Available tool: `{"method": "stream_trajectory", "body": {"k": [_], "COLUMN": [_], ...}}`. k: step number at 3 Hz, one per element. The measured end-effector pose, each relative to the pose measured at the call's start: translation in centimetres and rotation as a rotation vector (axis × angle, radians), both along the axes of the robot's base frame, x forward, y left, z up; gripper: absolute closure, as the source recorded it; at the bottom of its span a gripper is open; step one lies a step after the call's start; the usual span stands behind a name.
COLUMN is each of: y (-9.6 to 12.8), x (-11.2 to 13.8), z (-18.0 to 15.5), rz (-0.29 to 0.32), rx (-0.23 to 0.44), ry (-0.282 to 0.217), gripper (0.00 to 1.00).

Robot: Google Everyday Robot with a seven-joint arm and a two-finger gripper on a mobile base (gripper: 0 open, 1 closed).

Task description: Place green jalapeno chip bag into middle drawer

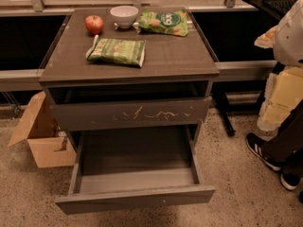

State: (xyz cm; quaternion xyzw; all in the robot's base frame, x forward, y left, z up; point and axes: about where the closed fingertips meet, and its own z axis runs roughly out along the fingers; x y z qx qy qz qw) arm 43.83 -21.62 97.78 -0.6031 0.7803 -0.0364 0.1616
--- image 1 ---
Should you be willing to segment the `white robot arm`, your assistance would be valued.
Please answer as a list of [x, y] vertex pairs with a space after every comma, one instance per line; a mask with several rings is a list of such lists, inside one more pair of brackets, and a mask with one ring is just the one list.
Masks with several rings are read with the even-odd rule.
[[272, 48], [274, 59], [285, 68], [267, 78], [258, 127], [274, 131], [303, 99], [303, 0], [297, 0], [277, 26], [255, 40], [261, 48]]

